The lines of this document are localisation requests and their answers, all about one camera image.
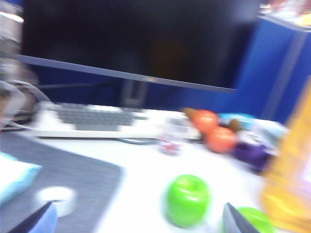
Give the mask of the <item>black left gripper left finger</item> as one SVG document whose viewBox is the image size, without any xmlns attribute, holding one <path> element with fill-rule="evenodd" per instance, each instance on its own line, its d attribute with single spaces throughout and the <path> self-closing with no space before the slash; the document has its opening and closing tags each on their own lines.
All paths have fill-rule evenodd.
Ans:
<svg viewBox="0 0 311 233">
<path fill-rule="evenodd" d="M 9 233 L 53 233 L 57 224 L 57 210 L 52 202 L 36 210 Z"/>
</svg>

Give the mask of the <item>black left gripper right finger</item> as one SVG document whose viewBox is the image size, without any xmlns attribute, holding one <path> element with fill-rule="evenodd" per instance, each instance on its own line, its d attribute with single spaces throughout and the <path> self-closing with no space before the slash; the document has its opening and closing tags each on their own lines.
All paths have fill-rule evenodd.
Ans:
<svg viewBox="0 0 311 233">
<path fill-rule="evenodd" d="M 223 209 L 224 233 L 258 233 L 251 223 L 230 203 L 226 203 Z"/>
</svg>

